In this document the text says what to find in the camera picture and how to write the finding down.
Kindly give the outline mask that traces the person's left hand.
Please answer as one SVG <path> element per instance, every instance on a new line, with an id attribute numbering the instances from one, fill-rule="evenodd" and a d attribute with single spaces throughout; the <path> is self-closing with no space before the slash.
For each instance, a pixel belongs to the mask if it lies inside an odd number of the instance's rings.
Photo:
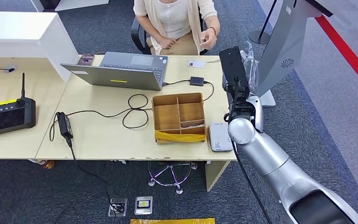
<path id="1" fill-rule="evenodd" d="M 209 27 L 201 33 L 201 44 L 200 47 L 203 49 L 210 50 L 216 44 L 217 37 L 213 27 Z"/>

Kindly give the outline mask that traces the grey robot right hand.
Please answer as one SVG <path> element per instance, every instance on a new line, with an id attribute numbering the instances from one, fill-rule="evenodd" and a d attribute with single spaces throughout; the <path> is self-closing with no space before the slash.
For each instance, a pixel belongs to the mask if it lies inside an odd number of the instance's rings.
<path id="1" fill-rule="evenodd" d="M 263 109 L 260 98 L 256 95 L 258 87 L 259 73 L 258 73 L 258 61 L 254 57 L 253 46 L 250 41 L 246 41 L 246 47 L 244 50 L 240 50 L 240 55 L 243 60 L 243 66 L 246 73 L 246 79 L 249 87 L 249 102 L 254 108 L 254 126 L 255 129 L 262 133 L 263 132 Z"/>

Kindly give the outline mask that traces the person's right hand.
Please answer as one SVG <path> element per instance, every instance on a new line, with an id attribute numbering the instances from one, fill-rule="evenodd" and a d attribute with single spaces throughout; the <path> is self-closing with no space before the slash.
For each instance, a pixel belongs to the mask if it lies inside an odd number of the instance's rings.
<path id="1" fill-rule="evenodd" d="M 170 49 L 176 43 L 176 39 L 161 37 L 158 43 L 163 49 Z"/>

